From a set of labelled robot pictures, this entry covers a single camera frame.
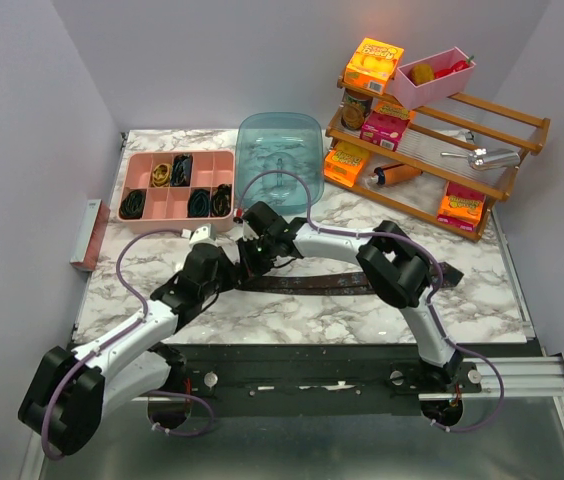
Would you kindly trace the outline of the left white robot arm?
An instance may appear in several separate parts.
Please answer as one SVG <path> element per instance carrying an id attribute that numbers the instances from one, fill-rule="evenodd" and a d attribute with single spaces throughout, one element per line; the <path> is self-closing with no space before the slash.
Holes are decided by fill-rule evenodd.
<path id="1" fill-rule="evenodd" d="M 140 300 L 137 313 L 89 343 L 47 351 L 18 410 L 19 420 L 39 434 L 44 454 L 60 460 L 77 453 L 107 415 L 139 395 L 176 393 L 184 372 L 163 340 L 249 272 L 223 248 L 198 243 L 179 272 Z"/>

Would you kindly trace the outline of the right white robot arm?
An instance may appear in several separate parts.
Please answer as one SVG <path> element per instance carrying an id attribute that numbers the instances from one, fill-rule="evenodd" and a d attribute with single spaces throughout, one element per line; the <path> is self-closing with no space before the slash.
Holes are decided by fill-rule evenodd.
<path id="1" fill-rule="evenodd" d="M 237 241 L 242 287 L 289 288 L 291 281 L 269 277 L 278 258 L 325 258 L 361 268 L 384 303 L 400 311 L 413 334 L 422 364 L 422 379 L 442 392 L 458 380 L 462 354 L 452 346 L 431 305 L 440 288 L 440 265 L 392 221 L 374 229 L 337 229 L 296 217 L 286 221 L 263 202 L 238 214 L 243 236 Z"/>

